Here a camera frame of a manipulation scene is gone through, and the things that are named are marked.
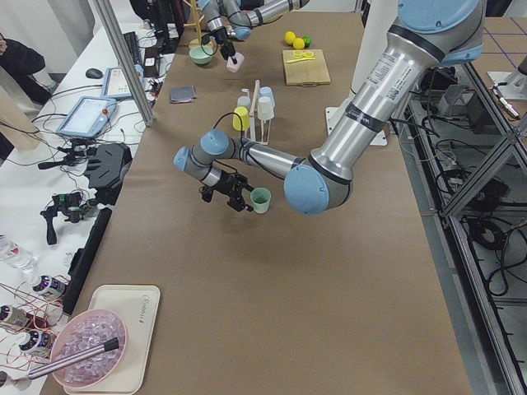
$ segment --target wooden cutting board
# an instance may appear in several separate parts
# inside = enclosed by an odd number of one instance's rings
[[[286,85],[309,86],[328,85],[331,83],[328,67],[322,49],[307,49],[315,54],[314,60],[287,63],[294,59],[292,50],[282,51],[283,69],[286,74]]]

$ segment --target blue joint cap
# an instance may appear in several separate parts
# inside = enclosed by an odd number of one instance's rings
[[[283,190],[289,204],[302,214],[320,214],[328,208],[329,189],[322,175],[308,165],[287,173]]]
[[[440,67],[450,67],[455,64],[472,62],[476,60],[481,55],[483,50],[483,45],[478,45],[477,47],[472,47],[470,49],[464,49],[462,51],[449,53],[443,59],[443,62],[439,65]]]
[[[202,10],[207,6],[210,0],[198,0],[198,7]]]
[[[199,145],[209,155],[221,155],[229,147],[229,137],[218,129],[211,129],[199,140]]]
[[[399,0],[399,20],[414,33],[439,33],[467,19],[479,0]]]
[[[234,32],[238,40],[247,40],[250,36],[250,29],[248,27],[236,27]]]
[[[180,150],[175,154],[174,166],[176,169],[184,171],[184,167],[187,165],[187,159],[190,156],[190,148],[182,146]]]

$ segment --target green ball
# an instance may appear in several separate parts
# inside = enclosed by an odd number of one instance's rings
[[[309,37],[308,35],[305,35],[304,37],[302,37],[302,39],[305,42],[305,47],[308,48],[311,45],[311,37]]]

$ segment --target yellow cup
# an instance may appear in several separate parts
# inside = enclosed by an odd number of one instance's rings
[[[238,132],[247,130],[250,127],[249,111],[247,110],[247,108],[243,106],[236,107],[234,109],[234,112],[237,115],[232,115],[232,127],[236,129]]]

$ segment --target table surface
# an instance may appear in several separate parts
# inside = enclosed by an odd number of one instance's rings
[[[285,86],[287,30],[324,51],[331,85]],[[307,155],[325,139],[325,107],[347,97],[361,34],[353,14],[293,12],[236,43],[236,74],[180,48],[76,310],[104,284],[161,289],[138,393],[471,393],[396,139],[366,150],[350,201],[320,216],[294,212],[281,181],[239,162],[272,191],[268,213],[207,204],[172,165],[257,78],[277,101],[270,145]],[[197,99],[169,104],[184,85]],[[218,127],[236,135],[231,118]],[[48,379],[42,393],[60,392]]]
[[[141,46],[151,43],[148,30],[142,29],[142,24],[121,24],[123,32],[136,31]],[[161,60],[161,73],[166,72],[174,55],[166,55]],[[99,30],[87,45],[72,69],[61,81],[54,97],[40,111],[39,116],[46,114],[67,114],[82,96],[100,96],[102,79],[94,80],[85,77],[85,72],[90,67],[105,71],[108,67],[115,67],[117,59],[112,51],[105,30]],[[65,139],[56,135],[54,131],[63,121],[63,116],[44,116],[36,119],[33,124],[40,130],[42,138],[51,146],[40,143],[35,150],[14,149],[8,161],[0,166],[0,229],[19,245],[37,255],[39,263],[35,269],[37,274],[69,277],[67,272],[73,254],[83,248],[91,227],[93,226],[98,211],[88,213],[84,221],[76,224],[64,221],[64,216],[58,214],[54,218],[54,229],[58,242],[55,245],[46,243],[46,224],[40,215],[55,193],[70,193],[81,189],[85,198],[93,198],[94,189],[88,188],[88,179],[82,175],[86,163],[74,167],[55,167],[49,170],[39,170],[37,163],[41,161],[61,160],[65,154],[56,152],[54,147],[64,146]],[[120,101],[110,119],[111,128],[106,128],[100,142],[125,142],[134,154],[142,137],[144,123],[138,112],[138,107],[133,100]],[[22,290],[27,290],[28,285],[24,275],[7,265],[2,268],[0,283],[11,287],[21,285]],[[19,299],[13,299],[10,291],[0,287],[0,301],[2,304],[19,304]],[[5,332],[0,328],[0,358],[8,352],[14,342],[13,337],[5,337]],[[20,377],[25,371],[6,369],[12,377]],[[37,379],[24,391],[28,394],[40,392],[44,379]],[[3,393],[18,394],[16,388],[2,388]]]

